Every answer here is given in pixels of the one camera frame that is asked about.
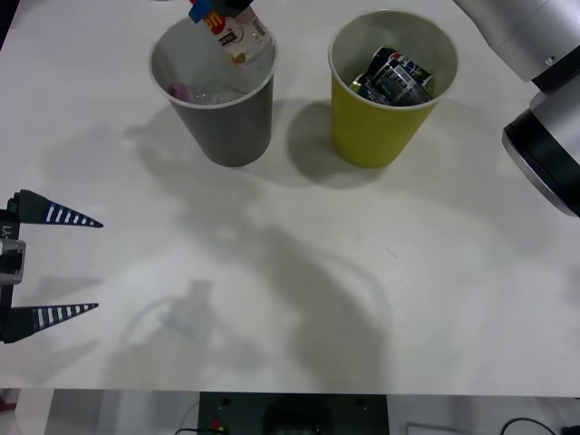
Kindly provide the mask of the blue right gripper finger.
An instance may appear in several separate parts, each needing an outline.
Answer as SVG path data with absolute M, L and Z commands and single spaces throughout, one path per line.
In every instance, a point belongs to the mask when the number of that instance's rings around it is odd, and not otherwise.
M 202 21 L 214 9 L 212 0 L 190 0 L 190 3 L 188 16 L 194 23 Z
M 244 12 L 253 0 L 214 0 L 214 9 L 224 16 L 238 16 Z

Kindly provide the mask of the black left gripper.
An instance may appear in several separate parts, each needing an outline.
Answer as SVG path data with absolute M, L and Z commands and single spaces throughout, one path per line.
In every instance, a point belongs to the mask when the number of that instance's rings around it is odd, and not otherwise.
M 101 222 L 31 190 L 15 192 L 8 200 L 8 211 L 1 211 L 2 343 L 17 343 L 99 307 L 96 303 L 10 307 L 14 286 L 21 282 L 19 222 L 31 225 L 103 228 Z

